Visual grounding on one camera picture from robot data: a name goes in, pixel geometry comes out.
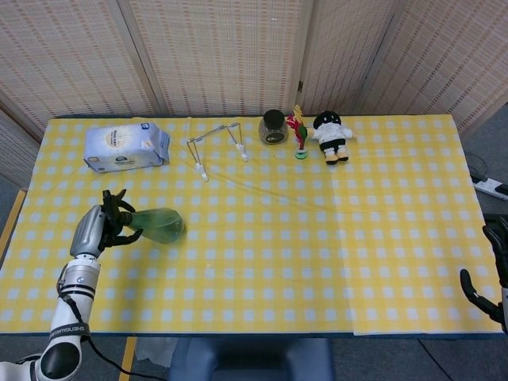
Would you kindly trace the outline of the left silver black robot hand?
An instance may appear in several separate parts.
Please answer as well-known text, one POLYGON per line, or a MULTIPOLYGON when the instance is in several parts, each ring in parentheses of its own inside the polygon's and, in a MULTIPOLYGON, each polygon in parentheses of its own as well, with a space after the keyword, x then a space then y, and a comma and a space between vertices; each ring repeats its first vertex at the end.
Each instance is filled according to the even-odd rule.
POLYGON ((102 204, 93 206, 78 223, 70 248, 70 255, 77 258, 90 255, 99 258, 106 248, 136 242, 143 229, 135 229, 130 236, 122 236, 124 227, 133 222, 136 212, 123 198, 126 189, 118 194, 110 190, 102 192, 102 204))

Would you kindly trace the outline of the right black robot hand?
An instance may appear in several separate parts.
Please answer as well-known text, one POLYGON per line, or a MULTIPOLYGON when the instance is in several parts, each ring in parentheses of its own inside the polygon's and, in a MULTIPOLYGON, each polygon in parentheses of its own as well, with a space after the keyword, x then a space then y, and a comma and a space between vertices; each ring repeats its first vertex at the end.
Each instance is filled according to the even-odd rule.
POLYGON ((468 301, 484 312, 492 321, 499 323, 502 331, 507 334, 507 219, 500 217, 496 221, 496 227, 485 225, 483 233, 491 243, 495 256, 502 300, 494 304, 480 295, 473 287, 471 276, 465 268, 460 270, 460 285, 468 301))

